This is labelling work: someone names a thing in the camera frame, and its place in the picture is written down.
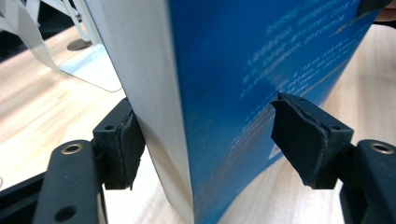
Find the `blue paperback book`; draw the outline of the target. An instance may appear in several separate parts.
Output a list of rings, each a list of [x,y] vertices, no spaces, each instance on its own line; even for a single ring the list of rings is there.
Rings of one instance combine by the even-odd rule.
[[[272,102],[328,97],[377,12],[361,0],[85,0],[170,204],[220,220],[279,158]]]

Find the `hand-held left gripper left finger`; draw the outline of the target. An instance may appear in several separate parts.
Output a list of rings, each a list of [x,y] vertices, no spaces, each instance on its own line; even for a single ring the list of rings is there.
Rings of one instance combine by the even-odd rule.
[[[146,141],[127,98],[120,102],[93,129],[93,144],[106,166],[106,189],[132,188]]]

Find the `white expandable book rack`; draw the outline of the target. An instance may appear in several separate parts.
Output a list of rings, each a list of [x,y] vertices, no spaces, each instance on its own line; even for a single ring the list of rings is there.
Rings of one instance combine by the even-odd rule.
[[[78,30],[76,43],[87,44],[70,60],[57,65],[38,29],[40,4],[68,16]],[[98,34],[85,0],[0,0],[0,31],[17,35],[34,57],[56,72],[64,72],[103,90],[114,92],[121,84]]]

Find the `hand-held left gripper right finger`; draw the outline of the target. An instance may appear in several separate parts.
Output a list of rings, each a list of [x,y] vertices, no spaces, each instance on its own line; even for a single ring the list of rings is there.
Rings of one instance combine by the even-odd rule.
[[[312,189],[333,189],[334,166],[347,149],[353,130],[305,98],[280,93],[272,102],[276,114],[271,137]]]

